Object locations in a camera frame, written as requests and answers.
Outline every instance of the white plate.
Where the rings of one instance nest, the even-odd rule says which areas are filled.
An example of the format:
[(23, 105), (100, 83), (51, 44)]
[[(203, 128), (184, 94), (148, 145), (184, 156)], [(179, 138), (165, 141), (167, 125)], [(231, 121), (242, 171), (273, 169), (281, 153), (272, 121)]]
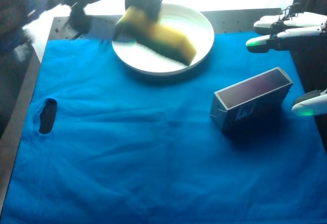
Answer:
[(190, 66), (159, 55), (138, 43), (113, 42), (114, 51), (131, 68), (156, 76), (182, 73), (195, 67), (214, 44), (215, 32), (211, 23), (200, 12), (174, 4), (163, 4), (161, 14), (161, 23), (186, 33), (194, 44), (197, 55)]

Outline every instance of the blue tablecloth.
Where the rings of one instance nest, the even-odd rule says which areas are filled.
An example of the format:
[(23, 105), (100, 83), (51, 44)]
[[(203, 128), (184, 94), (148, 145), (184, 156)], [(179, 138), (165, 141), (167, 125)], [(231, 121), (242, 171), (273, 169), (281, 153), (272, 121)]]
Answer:
[[(111, 46), (50, 41), (28, 110), (3, 224), (327, 223), (327, 156), (288, 52), (251, 54), (254, 33), (217, 35), (208, 67), (151, 85)], [(293, 80), (281, 113), (224, 135), (215, 91), (274, 67)], [(58, 102), (41, 135), (47, 98)]]

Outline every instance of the sponge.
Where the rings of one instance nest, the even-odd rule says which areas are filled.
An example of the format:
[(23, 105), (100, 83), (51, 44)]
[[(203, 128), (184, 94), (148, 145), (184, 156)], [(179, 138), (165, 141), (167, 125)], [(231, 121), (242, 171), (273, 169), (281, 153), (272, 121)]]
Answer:
[(186, 34), (149, 20), (143, 10), (134, 6), (127, 9), (116, 27), (135, 38), (139, 44), (187, 66), (196, 55), (196, 49)]

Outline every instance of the hole in cloth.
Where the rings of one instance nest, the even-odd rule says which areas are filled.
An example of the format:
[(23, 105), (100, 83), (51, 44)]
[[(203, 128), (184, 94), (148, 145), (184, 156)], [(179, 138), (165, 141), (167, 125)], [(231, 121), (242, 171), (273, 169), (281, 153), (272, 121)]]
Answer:
[(57, 101), (50, 98), (45, 102), (45, 106), (40, 114), (40, 129), (39, 132), (46, 135), (51, 132), (55, 123), (57, 114)]

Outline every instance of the rectangular box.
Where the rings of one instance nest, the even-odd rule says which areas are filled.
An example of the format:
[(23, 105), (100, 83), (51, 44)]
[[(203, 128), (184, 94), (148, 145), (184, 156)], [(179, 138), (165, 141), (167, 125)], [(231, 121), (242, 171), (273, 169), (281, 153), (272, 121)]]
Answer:
[(293, 85), (280, 68), (216, 91), (211, 118), (225, 131), (280, 106)]

